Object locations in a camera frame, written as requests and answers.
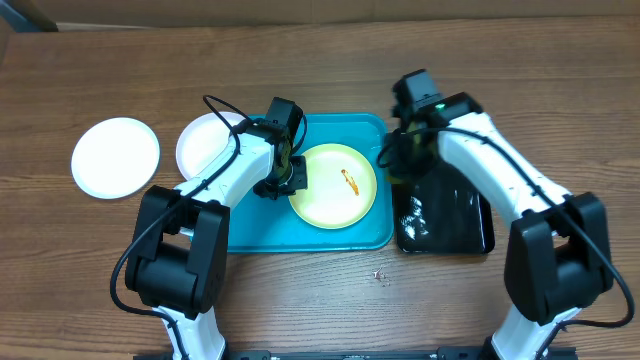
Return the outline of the yellow plate with sauce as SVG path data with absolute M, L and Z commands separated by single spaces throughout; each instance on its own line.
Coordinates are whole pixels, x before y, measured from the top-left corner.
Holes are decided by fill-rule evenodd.
M 308 224 L 328 230 L 362 220 L 378 190 L 375 172 L 365 156 L 336 143 L 314 146 L 303 156 L 307 188 L 289 198 L 294 212 Z

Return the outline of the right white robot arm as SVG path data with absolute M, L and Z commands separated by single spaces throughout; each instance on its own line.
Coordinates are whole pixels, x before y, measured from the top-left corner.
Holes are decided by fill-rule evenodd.
M 475 359 L 575 359 L 554 348 L 558 333 L 610 290 L 606 210 L 591 193 L 574 195 L 545 177 L 508 143 L 466 93 L 394 93 L 400 127 L 378 157 L 395 179 L 412 180 L 442 160 L 495 208 L 509 230 L 504 283 L 512 306 Z

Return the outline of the white plate with sauce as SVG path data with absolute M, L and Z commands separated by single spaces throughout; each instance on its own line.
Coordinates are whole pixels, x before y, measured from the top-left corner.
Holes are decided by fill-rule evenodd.
M 116 117 L 87 130 L 71 156 L 76 185 L 98 199 L 127 197 L 145 186 L 160 160 L 159 141 L 143 122 Z

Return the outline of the green yellow sponge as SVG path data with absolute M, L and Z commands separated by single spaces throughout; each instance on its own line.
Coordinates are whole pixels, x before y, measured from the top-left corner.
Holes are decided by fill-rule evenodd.
M 397 128 L 385 138 L 385 144 L 388 149 L 383 158 L 394 183 L 414 183 L 424 176 L 423 154 L 414 137 Z

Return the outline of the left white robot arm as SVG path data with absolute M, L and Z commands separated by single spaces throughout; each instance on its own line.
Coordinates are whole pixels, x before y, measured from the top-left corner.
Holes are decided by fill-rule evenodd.
M 224 359 L 227 342 L 214 304 L 225 278 L 231 212 L 250 192 L 276 200 L 305 188 L 306 165 L 294 139 L 299 124 L 244 120 L 229 146 L 198 176 L 143 195 L 133 239 L 114 267 L 142 308 L 114 304 L 160 319 L 170 359 Z

